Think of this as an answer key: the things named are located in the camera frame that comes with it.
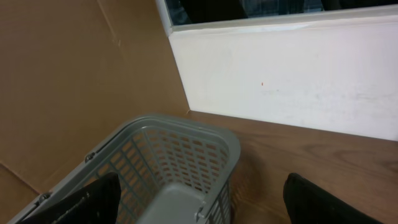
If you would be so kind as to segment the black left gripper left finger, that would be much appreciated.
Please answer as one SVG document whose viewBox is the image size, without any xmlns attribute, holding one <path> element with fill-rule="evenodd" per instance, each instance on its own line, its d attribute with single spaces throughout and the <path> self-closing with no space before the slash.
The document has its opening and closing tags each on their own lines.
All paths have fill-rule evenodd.
<svg viewBox="0 0 398 224">
<path fill-rule="evenodd" d="M 115 224 L 121 199 L 117 173 L 110 172 L 22 224 Z"/>
</svg>

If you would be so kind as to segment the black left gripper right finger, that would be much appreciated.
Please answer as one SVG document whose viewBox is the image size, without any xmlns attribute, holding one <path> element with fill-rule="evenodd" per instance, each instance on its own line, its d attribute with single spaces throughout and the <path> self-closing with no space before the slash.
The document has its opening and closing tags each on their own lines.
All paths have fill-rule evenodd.
<svg viewBox="0 0 398 224">
<path fill-rule="evenodd" d="M 283 199 L 292 224 L 380 224 L 297 173 L 284 184 Z"/>
</svg>

